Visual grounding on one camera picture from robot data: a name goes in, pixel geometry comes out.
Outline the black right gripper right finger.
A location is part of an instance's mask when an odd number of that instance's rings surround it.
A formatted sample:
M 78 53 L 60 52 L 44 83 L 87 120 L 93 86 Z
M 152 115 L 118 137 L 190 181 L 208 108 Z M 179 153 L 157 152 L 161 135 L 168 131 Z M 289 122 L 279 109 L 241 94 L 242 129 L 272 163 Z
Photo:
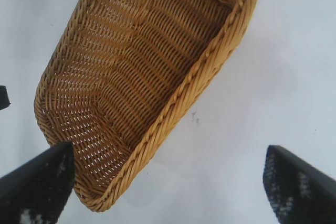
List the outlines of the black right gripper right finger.
M 335 223 L 335 180 L 280 145 L 267 148 L 263 185 L 279 223 Z

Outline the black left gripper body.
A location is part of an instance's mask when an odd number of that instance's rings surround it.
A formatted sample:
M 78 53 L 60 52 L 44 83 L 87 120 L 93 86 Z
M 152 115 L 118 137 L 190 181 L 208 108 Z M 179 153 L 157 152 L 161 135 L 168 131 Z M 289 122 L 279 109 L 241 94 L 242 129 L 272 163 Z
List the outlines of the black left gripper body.
M 0 86 L 0 110 L 6 109 L 10 106 L 11 102 L 5 86 Z

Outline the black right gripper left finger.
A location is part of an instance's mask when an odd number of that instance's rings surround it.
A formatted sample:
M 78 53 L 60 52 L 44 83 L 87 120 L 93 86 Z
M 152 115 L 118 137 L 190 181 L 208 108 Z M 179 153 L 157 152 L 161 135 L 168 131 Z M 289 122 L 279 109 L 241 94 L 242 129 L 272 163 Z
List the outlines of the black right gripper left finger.
M 57 223 L 74 186 L 73 152 L 56 144 L 1 177 L 1 223 Z

